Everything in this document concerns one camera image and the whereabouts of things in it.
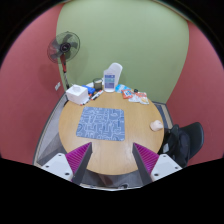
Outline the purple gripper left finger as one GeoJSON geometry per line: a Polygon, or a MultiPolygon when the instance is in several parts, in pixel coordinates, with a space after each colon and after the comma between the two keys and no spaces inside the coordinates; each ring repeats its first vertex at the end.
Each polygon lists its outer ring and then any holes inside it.
{"type": "Polygon", "coordinates": [[[73,171],[72,182],[80,185],[92,154],[92,143],[84,144],[66,154],[66,159],[73,171]]]}

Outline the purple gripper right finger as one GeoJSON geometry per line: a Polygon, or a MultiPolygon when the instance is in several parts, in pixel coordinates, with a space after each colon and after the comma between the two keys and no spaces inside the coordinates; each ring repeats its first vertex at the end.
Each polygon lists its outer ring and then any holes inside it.
{"type": "Polygon", "coordinates": [[[132,154],[134,155],[143,185],[150,184],[152,182],[150,174],[159,155],[138,143],[133,144],[132,154]]]}

